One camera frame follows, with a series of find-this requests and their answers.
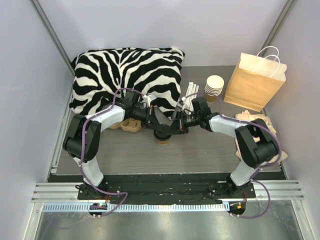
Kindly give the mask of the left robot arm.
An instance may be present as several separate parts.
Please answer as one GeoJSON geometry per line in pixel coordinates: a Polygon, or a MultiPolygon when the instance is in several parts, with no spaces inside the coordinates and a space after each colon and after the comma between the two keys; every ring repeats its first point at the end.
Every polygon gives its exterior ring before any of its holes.
{"type": "Polygon", "coordinates": [[[89,194],[97,200],[108,194],[106,180],[97,161],[101,133],[127,119],[138,120],[144,127],[160,133],[164,131],[153,110],[156,97],[131,88],[125,91],[125,96],[120,99],[114,96],[104,110],[92,115],[74,115],[63,140],[62,148],[79,166],[84,187],[89,188],[89,194]]]}

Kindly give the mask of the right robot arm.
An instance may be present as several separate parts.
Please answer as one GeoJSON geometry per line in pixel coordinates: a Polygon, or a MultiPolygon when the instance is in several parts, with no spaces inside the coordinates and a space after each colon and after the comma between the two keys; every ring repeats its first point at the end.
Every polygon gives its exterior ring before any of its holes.
{"type": "Polygon", "coordinates": [[[241,161],[226,178],[225,190],[230,197],[241,196],[260,168],[271,165],[273,158],[280,160],[281,144],[263,119],[239,120],[220,112],[212,112],[203,96],[191,101],[193,112],[186,115],[182,110],[183,103],[184,100],[178,102],[172,116],[173,122],[163,134],[165,137],[184,134],[190,127],[200,126],[209,132],[233,137],[237,142],[241,161]]]}

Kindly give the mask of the single paper cup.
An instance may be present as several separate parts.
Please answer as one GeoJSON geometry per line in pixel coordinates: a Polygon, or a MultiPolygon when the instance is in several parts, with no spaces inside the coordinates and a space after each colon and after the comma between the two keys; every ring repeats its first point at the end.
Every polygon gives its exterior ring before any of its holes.
{"type": "Polygon", "coordinates": [[[159,138],[157,137],[156,140],[160,145],[166,145],[169,141],[170,141],[171,137],[163,137],[163,138],[159,138]]]}

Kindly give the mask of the black lid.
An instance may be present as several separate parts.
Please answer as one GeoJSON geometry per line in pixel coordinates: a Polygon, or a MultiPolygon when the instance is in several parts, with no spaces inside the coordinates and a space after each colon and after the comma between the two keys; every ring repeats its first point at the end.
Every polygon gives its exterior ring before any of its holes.
{"type": "Polygon", "coordinates": [[[158,129],[153,131],[153,135],[157,140],[165,141],[169,140],[173,134],[170,132],[170,126],[162,123],[158,129]]]}

